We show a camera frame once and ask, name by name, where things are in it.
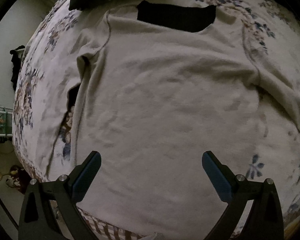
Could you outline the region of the floral bed blanket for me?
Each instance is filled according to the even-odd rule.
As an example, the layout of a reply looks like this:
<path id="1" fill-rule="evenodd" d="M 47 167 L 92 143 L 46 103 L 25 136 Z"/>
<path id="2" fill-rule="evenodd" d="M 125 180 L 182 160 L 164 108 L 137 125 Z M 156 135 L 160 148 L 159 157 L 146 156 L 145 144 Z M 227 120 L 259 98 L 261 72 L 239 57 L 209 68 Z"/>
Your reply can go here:
<path id="1" fill-rule="evenodd" d="M 70 153 L 79 87 L 74 85 L 74 71 L 66 67 L 64 57 L 81 31 L 95 25 L 110 9 L 139 5 L 143 8 L 141 21 L 190 33 L 209 26 L 219 9 L 236 11 L 266 54 L 287 49 L 300 64 L 300 25 L 272 0 L 125 0 L 86 12 L 70 11 L 69 2 L 58 0 L 29 40 L 15 95 L 14 148 L 30 176 L 41 181 L 50 181 L 47 167 L 52 156 L 64 160 Z M 123 230 L 82 210 L 80 203 L 78 208 L 90 228 L 107 239 L 152 235 L 166 239 L 158 232 L 141 235 Z M 299 219 L 300 212 L 288 224 L 284 223 L 285 232 L 292 230 Z"/>

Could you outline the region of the black cloth beside bed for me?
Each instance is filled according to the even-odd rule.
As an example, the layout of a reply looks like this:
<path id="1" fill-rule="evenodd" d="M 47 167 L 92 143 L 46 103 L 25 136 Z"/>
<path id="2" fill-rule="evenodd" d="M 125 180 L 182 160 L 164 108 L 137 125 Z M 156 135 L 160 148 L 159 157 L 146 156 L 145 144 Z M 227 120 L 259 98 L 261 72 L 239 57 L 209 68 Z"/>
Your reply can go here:
<path id="1" fill-rule="evenodd" d="M 21 45 L 15 49 L 10 50 L 10 54 L 12 55 L 11 62 L 13 64 L 11 83 L 14 91 L 16 91 L 16 87 L 17 87 L 17 81 L 21 69 L 21 61 L 23 58 L 24 50 L 25 50 L 24 45 Z"/>

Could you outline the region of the green white rack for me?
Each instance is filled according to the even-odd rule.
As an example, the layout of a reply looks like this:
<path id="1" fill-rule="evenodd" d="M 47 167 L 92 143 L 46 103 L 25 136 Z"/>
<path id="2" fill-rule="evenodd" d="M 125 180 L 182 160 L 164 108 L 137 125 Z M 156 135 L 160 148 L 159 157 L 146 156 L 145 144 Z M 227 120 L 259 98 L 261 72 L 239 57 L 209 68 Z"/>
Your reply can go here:
<path id="1" fill-rule="evenodd" d="M 0 106 L 0 137 L 12 137 L 13 109 Z"/>

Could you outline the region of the cream white sweater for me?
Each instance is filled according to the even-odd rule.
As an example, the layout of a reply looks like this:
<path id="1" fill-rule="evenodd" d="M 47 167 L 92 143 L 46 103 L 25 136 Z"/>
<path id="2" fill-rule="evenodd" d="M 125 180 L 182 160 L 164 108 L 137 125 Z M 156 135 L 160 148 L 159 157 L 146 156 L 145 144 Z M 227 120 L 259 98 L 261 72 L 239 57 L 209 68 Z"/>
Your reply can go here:
<path id="1" fill-rule="evenodd" d="M 212 151 L 250 181 L 272 178 L 284 223 L 300 212 L 300 64 L 266 54 L 239 12 L 219 9 L 194 33 L 108 10 L 64 57 L 79 87 L 70 153 L 47 177 L 92 150 L 101 169 L 80 208 L 141 235 L 202 239 L 225 205 L 201 165 Z"/>

